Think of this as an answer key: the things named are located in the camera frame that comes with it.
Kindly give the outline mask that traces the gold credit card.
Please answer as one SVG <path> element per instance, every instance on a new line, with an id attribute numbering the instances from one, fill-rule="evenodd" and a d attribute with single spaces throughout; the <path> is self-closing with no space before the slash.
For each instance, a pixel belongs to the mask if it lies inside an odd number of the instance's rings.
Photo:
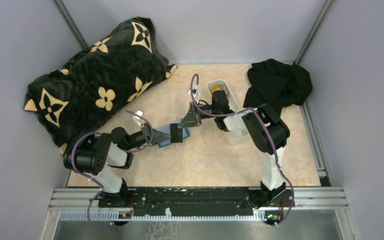
<path id="1" fill-rule="evenodd" d="M 210 89 L 210 93 L 213 94 L 217 91 L 223 91 L 223 88 L 219 85 L 219 84 L 216 84 L 214 85 L 211 89 Z"/>

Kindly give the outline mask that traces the black credit card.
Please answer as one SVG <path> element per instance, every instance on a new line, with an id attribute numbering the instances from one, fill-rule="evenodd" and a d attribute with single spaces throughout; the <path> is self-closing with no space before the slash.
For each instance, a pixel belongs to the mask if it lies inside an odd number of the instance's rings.
<path id="1" fill-rule="evenodd" d="M 170 142 L 174 143 L 182 143 L 183 142 L 183 129 L 179 128 L 178 123 L 171 123 L 170 127 Z"/>

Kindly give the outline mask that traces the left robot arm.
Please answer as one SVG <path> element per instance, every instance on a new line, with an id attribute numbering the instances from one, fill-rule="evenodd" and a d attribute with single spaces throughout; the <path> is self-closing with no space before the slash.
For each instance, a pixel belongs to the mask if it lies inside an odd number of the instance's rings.
<path id="1" fill-rule="evenodd" d="M 123 195 L 126 181 L 110 168 L 128 169 L 135 152 L 171 138 L 170 133 L 154 129 L 147 123 L 133 134 L 128 134 L 122 127 L 114 128 L 111 133 L 84 133 L 64 151 L 63 165 L 94 181 L 102 192 Z"/>

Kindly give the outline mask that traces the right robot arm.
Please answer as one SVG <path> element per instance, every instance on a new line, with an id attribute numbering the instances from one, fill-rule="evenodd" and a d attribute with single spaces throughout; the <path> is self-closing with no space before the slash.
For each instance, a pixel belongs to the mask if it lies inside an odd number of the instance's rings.
<path id="1" fill-rule="evenodd" d="M 203 119 L 213 118 L 221 131 L 249 134 L 266 164 L 261 180 L 262 192 L 269 199 L 283 193 L 286 183 L 281 161 L 290 130 L 280 115 L 267 103 L 234 112 L 223 90 L 213 92 L 211 104 L 204 106 L 198 105 L 199 92 L 196 89 L 189 90 L 188 94 L 192 101 L 179 128 L 198 127 Z"/>

